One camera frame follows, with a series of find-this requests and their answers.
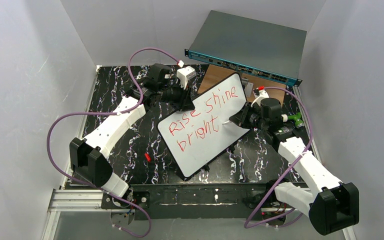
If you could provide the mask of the white whiteboard black frame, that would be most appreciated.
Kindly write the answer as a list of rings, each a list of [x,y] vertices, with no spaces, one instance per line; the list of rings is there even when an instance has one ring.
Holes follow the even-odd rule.
[[[249,130],[222,124],[247,103],[241,77],[234,72],[194,100],[194,110],[175,111],[157,130],[184,177],[208,164]]]

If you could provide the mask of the red marker cap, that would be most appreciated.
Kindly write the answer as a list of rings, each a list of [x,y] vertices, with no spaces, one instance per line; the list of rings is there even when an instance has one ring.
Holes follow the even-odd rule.
[[[148,153],[145,153],[144,156],[145,156],[146,161],[147,161],[148,163],[150,163],[150,162],[152,161],[152,158],[151,158],[151,156],[150,156]]]

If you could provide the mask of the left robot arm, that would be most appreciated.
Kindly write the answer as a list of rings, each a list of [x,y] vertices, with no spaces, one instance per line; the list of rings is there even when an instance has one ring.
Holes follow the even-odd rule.
[[[83,139],[75,137],[69,144],[71,169],[87,182],[125,197],[129,185],[114,173],[108,162],[115,144],[149,108],[168,103],[173,109],[185,112],[195,109],[189,83],[197,77],[191,66],[173,73],[160,63],[153,64],[147,75],[133,83],[121,103],[95,130]]]

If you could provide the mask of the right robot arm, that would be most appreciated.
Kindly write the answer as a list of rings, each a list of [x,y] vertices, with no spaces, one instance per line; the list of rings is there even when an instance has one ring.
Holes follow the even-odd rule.
[[[247,103],[232,115],[229,121],[244,129],[263,131],[266,141],[288,160],[290,167],[299,173],[310,191],[305,191],[284,176],[269,183],[245,227],[262,208],[266,200],[291,206],[307,216],[314,229],[321,235],[354,226],[360,220],[359,190],[351,182],[344,183],[330,173],[309,150],[295,131],[286,125],[288,117],[282,113],[281,103],[275,98],[265,98],[259,103]]]

